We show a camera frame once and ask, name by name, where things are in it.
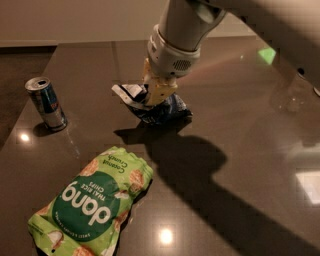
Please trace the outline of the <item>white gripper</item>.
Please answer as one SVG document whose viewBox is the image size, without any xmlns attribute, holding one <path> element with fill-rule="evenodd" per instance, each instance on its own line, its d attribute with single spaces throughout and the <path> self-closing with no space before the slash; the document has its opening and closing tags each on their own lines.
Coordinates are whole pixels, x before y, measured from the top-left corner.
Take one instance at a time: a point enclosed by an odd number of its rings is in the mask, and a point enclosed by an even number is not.
<svg viewBox="0 0 320 256">
<path fill-rule="evenodd" d="M 186 51 L 170 45 L 155 25 L 147 44 L 148 58 L 144 60 L 143 84 L 148 86 L 146 106 L 161 104 L 178 88 L 175 78 L 190 73 L 200 57 L 200 50 Z M 151 76 L 151 69 L 157 76 Z"/>
</svg>

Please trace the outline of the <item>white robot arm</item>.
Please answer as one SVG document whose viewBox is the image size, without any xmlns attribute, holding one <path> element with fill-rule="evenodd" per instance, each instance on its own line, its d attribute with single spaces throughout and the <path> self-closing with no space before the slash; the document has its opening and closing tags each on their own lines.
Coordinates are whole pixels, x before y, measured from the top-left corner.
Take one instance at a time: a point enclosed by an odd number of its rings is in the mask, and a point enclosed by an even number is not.
<svg viewBox="0 0 320 256">
<path fill-rule="evenodd" d="M 148 42 L 146 104 L 162 103 L 226 14 L 244 22 L 320 91 L 320 0 L 168 0 Z"/>
</svg>

